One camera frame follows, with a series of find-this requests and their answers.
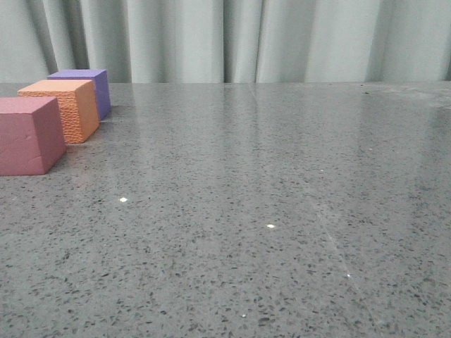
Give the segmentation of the orange foam cube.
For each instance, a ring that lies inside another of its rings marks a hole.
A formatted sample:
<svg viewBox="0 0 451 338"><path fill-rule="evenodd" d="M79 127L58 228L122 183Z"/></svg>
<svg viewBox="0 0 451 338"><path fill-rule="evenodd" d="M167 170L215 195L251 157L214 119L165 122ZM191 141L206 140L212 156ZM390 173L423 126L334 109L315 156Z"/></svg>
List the orange foam cube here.
<svg viewBox="0 0 451 338"><path fill-rule="evenodd" d="M41 80L18 90L19 96L55 96L66 143L85 142L99 127L91 80Z"/></svg>

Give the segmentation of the purple foam cube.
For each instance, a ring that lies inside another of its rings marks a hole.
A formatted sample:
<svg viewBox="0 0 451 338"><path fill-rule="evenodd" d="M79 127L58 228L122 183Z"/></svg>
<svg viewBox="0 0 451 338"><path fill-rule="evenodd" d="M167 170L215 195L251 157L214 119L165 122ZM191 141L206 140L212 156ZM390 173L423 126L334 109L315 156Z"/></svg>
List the purple foam cube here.
<svg viewBox="0 0 451 338"><path fill-rule="evenodd" d="M106 69L65 69L47 76L49 80L92 80L96 95L99 119L111 111L109 82Z"/></svg>

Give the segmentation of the grey-green curtain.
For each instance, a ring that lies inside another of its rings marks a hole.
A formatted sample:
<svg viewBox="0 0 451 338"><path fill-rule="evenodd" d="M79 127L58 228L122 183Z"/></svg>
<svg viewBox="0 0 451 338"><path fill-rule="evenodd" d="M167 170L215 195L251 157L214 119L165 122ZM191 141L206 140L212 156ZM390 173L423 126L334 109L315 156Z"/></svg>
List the grey-green curtain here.
<svg viewBox="0 0 451 338"><path fill-rule="evenodd" d="M449 1L2 1L1 81L450 79Z"/></svg>

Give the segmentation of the pink foam cube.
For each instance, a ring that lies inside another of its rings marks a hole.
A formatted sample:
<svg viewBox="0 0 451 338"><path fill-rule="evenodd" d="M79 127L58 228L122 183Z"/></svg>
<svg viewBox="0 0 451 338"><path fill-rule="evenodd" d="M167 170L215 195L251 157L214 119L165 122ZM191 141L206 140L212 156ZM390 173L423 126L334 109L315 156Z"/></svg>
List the pink foam cube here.
<svg viewBox="0 0 451 338"><path fill-rule="evenodd" d="M43 175L66 152L57 98L1 98L1 174Z"/></svg>

